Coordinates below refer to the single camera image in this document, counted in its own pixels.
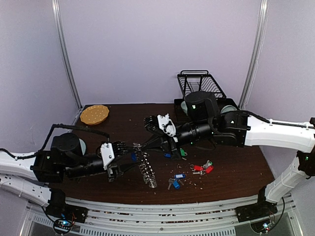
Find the lavender wall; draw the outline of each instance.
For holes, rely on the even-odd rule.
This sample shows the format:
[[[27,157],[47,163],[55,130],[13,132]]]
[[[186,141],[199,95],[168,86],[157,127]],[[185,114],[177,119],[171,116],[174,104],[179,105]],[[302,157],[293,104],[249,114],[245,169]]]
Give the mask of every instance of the lavender wall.
[[[264,117],[309,121],[315,117],[315,1],[272,0],[258,70],[247,110]],[[275,177],[296,151],[262,147]],[[292,191],[305,235],[314,235],[315,180]]]
[[[36,151],[77,108],[50,0],[0,1],[0,147]],[[15,236],[27,201],[0,191],[0,235]]]
[[[209,69],[239,101],[259,0],[67,0],[60,8],[83,104],[171,103],[182,69]]]

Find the black wire dish rack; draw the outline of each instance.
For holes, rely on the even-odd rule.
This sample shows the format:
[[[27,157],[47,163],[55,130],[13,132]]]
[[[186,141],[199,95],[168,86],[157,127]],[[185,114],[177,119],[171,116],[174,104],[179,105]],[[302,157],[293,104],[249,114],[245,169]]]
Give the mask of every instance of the black wire dish rack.
[[[177,123],[190,121],[190,118],[184,113],[181,103],[188,94],[195,91],[213,92],[220,110],[227,105],[232,105],[238,109],[233,99],[226,98],[225,93],[208,70],[182,70],[177,75],[177,80],[183,94],[183,98],[174,99]]]

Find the round cracker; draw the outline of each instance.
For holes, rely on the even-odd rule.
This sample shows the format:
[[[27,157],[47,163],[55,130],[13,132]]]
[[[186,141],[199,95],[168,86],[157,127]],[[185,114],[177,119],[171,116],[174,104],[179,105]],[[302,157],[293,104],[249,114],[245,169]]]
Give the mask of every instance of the round cracker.
[[[85,109],[80,115],[80,120],[87,125],[102,123],[108,117],[109,109],[103,105],[94,105]]]

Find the white bracket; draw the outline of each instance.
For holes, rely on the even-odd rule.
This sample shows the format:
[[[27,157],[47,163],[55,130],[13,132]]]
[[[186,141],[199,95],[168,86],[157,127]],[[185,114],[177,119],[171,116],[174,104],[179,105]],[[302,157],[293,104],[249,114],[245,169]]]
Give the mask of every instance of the white bracket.
[[[102,144],[102,146],[100,147],[100,152],[103,159],[104,170],[107,170],[108,164],[115,159],[112,144],[111,143]]]
[[[51,198],[50,188],[38,186],[13,175],[0,174],[0,188],[15,193],[19,197],[29,199],[43,207],[48,206],[48,200]]]
[[[158,115],[158,126],[159,128],[168,136],[174,137],[176,135],[176,127],[173,123],[173,121],[169,118],[169,114],[166,114],[165,116]]]

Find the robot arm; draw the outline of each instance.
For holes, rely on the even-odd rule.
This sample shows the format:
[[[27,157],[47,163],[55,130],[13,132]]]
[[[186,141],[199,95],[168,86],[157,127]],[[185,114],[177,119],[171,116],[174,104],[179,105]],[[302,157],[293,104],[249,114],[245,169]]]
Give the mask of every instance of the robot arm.
[[[283,195],[294,188],[305,176],[315,176],[314,119],[311,119],[311,122],[293,123],[267,120],[248,111],[220,114],[215,96],[201,91],[188,95],[186,104],[191,122],[176,126],[169,115],[150,116],[144,123],[145,128],[153,135],[141,145],[127,147],[124,142],[110,143],[107,137],[107,142],[104,142],[96,153],[85,155],[79,138],[72,133],[66,133],[54,137],[50,151],[43,150],[44,144],[43,148],[36,153],[13,155],[0,152],[0,173],[7,177],[17,175],[53,183],[62,182],[64,175],[69,178],[79,178],[107,172],[109,181],[113,181],[131,167],[143,165],[141,172],[144,179],[150,180],[148,177],[152,174],[150,172],[152,170],[145,166],[147,161],[145,151],[159,150],[171,154],[172,157],[180,157],[181,146],[193,145],[199,140],[211,140],[216,144],[236,147],[268,145],[299,150],[297,157],[282,175],[260,190],[256,204],[236,209],[240,222],[267,216],[269,211],[276,213],[276,204]],[[69,128],[66,125],[56,126]],[[120,158],[131,152],[144,154],[143,158],[131,164],[117,164]],[[41,206],[48,205],[46,208],[48,214],[60,215],[61,212],[76,212],[79,215],[86,215],[85,208],[65,204],[65,195],[60,190],[49,189],[51,192],[49,195],[45,189],[45,196],[42,197],[39,194],[39,199],[36,195],[34,198],[33,190],[30,192],[30,189],[33,187],[36,189],[36,186],[26,184],[24,181],[19,177],[15,178],[15,183],[18,184],[14,192],[32,199]],[[6,180],[6,184],[2,186],[12,189],[9,183]]]
[[[239,222],[268,216],[277,211],[277,202],[307,176],[315,176],[315,118],[310,122],[294,123],[265,119],[248,111],[219,114],[211,94],[197,92],[186,97],[192,122],[176,126],[176,135],[161,134],[159,120],[149,117],[145,127],[154,135],[143,149],[161,149],[178,156],[178,149],[199,140],[213,140],[228,146],[274,146],[298,150],[289,167],[272,183],[259,191],[257,203],[236,208]]]

